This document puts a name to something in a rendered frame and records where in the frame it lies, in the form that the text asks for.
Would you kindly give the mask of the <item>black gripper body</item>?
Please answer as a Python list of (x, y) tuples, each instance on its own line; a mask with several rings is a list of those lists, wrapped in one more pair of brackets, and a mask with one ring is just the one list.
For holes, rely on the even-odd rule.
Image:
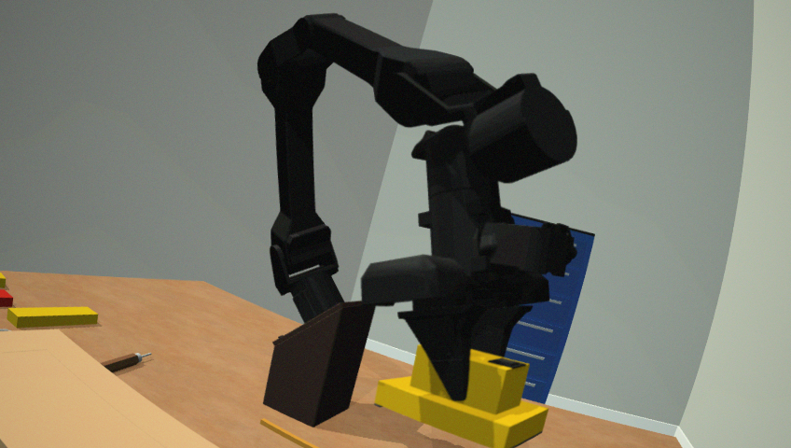
[(432, 256), (370, 263), (360, 278), (362, 305), (391, 307), (412, 301), (413, 310), (467, 305), (487, 309), (549, 301), (548, 279), (540, 273), (517, 278), (515, 267), (473, 258), (473, 238), (486, 222), (512, 222), (500, 195), (486, 189), (455, 189), (429, 199), (419, 227), (430, 229)]

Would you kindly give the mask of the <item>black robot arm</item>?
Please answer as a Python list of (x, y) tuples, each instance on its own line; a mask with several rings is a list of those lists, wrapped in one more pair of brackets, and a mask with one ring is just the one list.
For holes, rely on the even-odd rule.
[[(462, 121), (426, 130), (411, 152), (426, 161), (428, 200), (455, 189), (500, 195), (499, 181), (511, 184), (558, 166), (577, 148), (570, 112), (535, 73), (517, 74), (496, 89), (462, 57), (403, 47), (337, 13), (298, 19), (263, 49), (257, 71), (275, 108), (280, 212), (271, 228), (271, 266), (280, 295), (291, 292), (304, 323), (344, 302), (331, 277), (339, 271), (331, 229), (314, 204), (312, 107), (333, 63), (365, 80), (399, 125)], [(473, 258), (515, 267), (513, 279), (528, 272), (564, 277), (577, 254), (569, 227), (511, 219), (486, 222), (482, 234), (478, 226)]]

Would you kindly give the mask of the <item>red flat bar with yellow patch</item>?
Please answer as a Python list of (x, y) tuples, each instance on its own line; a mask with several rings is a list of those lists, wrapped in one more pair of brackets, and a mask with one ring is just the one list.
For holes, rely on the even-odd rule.
[(4, 289), (0, 289), (0, 307), (12, 307), (13, 297)]

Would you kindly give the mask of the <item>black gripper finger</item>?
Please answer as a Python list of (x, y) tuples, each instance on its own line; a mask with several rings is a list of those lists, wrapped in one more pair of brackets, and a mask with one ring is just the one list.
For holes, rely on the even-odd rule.
[(485, 354), (505, 357), (513, 327), (530, 312), (533, 306), (487, 309), (471, 333), (471, 349)]
[(471, 333), (486, 305), (397, 312), (421, 344), (454, 401), (467, 397)]

